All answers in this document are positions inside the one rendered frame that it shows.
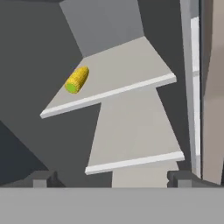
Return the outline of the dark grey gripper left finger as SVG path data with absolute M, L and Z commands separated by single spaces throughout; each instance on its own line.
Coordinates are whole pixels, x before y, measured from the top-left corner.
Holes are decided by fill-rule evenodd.
M 47 188 L 64 187 L 56 171 L 34 171 L 24 179 L 5 184 L 3 187 L 19 188 Z

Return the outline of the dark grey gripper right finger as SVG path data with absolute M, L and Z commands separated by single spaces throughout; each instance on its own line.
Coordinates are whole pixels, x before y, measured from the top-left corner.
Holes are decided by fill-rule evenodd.
M 177 188 L 203 188 L 203 187 L 221 187 L 221 185 L 198 178 L 190 171 L 168 171 L 168 187 Z

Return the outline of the pale grey freezer shelf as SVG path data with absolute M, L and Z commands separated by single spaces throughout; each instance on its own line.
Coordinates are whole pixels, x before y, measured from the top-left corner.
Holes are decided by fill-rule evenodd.
M 157 88 L 177 81 L 145 37 L 88 56 L 81 64 L 89 68 L 89 75 L 80 92 L 70 94 L 61 88 L 41 112 L 42 118 L 81 109 L 133 89 Z
M 101 104 L 85 173 L 183 159 L 157 90 L 138 89 Z

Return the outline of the grey freezer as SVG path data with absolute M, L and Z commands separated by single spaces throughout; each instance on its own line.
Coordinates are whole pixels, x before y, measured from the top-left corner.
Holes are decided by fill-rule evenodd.
M 160 187 L 170 170 L 198 173 L 198 2 L 0 0 L 0 186 L 35 171 L 56 171 L 64 187 Z M 177 81 L 133 90 L 157 90 L 184 159 L 87 175 L 101 105 L 120 94 L 47 118 L 40 114 L 72 72 L 86 67 L 83 59 L 141 37 Z

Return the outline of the yellow corn cob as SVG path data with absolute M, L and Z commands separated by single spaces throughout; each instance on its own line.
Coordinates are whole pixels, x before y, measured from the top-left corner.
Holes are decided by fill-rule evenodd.
M 66 80 L 65 89 L 71 94 L 77 94 L 85 84 L 89 74 L 87 66 L 75 69 Z

